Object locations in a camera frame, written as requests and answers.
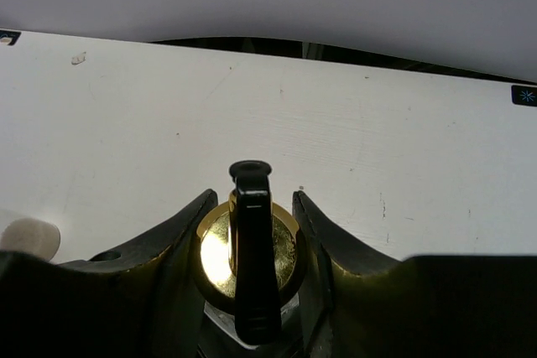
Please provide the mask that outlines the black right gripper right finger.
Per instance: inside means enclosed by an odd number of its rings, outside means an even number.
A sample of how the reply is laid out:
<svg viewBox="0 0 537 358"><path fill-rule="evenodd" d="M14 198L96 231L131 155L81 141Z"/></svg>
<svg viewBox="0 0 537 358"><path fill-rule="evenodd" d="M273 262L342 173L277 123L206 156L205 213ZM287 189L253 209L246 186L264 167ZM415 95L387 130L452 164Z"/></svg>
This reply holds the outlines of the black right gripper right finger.
<svg viewBox="0 0 537 358"><path fill-rule="evenodd" d="M309 357L533 357L533 256L389 257L331 221L302 191L300 318Z"/></svg>

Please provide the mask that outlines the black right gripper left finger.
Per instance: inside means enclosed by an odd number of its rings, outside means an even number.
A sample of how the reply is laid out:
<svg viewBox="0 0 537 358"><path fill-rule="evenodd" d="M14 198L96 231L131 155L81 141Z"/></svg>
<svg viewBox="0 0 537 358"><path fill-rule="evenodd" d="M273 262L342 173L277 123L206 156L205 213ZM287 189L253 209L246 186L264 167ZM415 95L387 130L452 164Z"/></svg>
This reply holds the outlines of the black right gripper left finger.
<svg viewBox="0 0 537 358"><path fill-rule="evenodd" d="M193 357L205 300L190 240L216 206L206 190L163 223L90 260L1 255L4 357Z"/></svg>

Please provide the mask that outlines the oil bottle gold black spout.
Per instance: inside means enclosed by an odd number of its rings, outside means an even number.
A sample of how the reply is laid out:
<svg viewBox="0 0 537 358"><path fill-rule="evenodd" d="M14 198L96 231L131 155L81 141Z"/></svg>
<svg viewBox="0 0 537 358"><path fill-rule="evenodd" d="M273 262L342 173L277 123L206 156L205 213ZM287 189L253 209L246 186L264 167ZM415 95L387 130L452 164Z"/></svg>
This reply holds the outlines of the oil bottle gold black spout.
<svg viewBox="0 0 537 358"><path fill-rule="evenodd" d="M271 166L243 160L229 168L227 202L198 225L190 259L206 302L230 316L246 345L275 342L284 307L305 275L305 239L296 219L274 203Z"/></svg>

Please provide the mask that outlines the clear jar with silver lid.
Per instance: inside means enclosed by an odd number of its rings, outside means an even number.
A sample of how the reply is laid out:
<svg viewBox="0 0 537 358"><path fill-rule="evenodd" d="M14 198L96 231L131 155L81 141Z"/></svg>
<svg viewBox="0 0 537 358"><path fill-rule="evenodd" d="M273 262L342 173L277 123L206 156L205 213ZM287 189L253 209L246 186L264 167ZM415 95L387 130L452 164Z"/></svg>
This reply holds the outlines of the clear jar with silver lid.
<svg viewBox="0 0 537 358"><path fill-rule="evenodd" d="M54 224L1 209L1 251L24 252L51 261L60 248L60 230Z"/></svg>

